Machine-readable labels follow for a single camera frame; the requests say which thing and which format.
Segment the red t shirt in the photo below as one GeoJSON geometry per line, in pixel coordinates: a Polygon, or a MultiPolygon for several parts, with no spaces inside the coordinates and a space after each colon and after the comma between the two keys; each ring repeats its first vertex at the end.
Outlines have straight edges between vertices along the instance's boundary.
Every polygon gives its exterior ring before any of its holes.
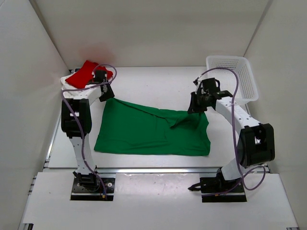
{"type": "Polygon", "coordinates": [[[68,77],[65,81],[72,87],[77,89],[85,88],[88,82],[90,82],[94,76],[93,70],[98,66],[98,63],[85,61],[83,66],[72,76],[68,77]]]}

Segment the white t shirt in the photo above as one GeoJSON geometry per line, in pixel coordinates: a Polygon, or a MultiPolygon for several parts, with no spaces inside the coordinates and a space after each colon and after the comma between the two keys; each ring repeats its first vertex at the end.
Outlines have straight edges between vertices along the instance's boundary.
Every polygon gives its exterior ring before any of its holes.
{"type": "Polygon", "coordinates": [[[61,90],[64,91],[62,93],[64,98],[68,98],[68,99],[70,99],[70,98],[77,98],[77,99],[87,98],[90,94],[92,94],[95,91],[95,89],[73,91],[73,90],[76,90],[76,88],[71,86],[70,84],[68,84],[66,82],[66,79],[69,78],[69,77],[70,77],[70,75],[60,78],[60,82],[62,84],[61,90]]]}

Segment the green t shirt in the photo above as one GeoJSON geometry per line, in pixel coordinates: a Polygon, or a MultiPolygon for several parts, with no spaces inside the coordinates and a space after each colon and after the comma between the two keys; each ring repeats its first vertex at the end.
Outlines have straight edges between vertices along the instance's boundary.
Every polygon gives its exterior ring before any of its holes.
{"type": "Polygon", "coordinates": [[[188,114],[113,98],[104,107],[94,150],[127,155],[208,156],[208,125],[204,113],[188,114]]]}

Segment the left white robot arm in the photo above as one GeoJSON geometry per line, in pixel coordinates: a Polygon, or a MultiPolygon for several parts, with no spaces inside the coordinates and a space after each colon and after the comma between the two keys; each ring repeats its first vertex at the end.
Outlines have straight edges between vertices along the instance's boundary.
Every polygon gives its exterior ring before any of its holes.
{"type": "Polygon", "coordinates": [[[77,161],[73,172],[77,182],[91,193],[99,191],[106,194],[106,186],[98,175],[97,166],[92,158],[89,134],[92,130],[91,105],[99,100],[107,101],[114,97],[112,80],[107,79],[107,71],[92,71],[93,78],[85,87],[77,89],[61,78],[61,129],[69,138],[77,161]]]}

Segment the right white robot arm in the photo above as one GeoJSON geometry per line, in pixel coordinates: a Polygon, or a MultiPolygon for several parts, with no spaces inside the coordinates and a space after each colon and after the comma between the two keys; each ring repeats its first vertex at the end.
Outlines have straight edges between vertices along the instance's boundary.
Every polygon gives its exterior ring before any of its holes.
{"type": "Polygon", "coordinates": [[[274,130],[251,117],[236,103],[235,94],[222,91],[215,78],[196,79],[194,84],[196,91],[191,93],[188,113],[200,114],[210,107],[232,126],[235,158],[220,169],[221,176],[215,180],[217,189],[225,192],[251,167],[274,160],[274,130]]]}

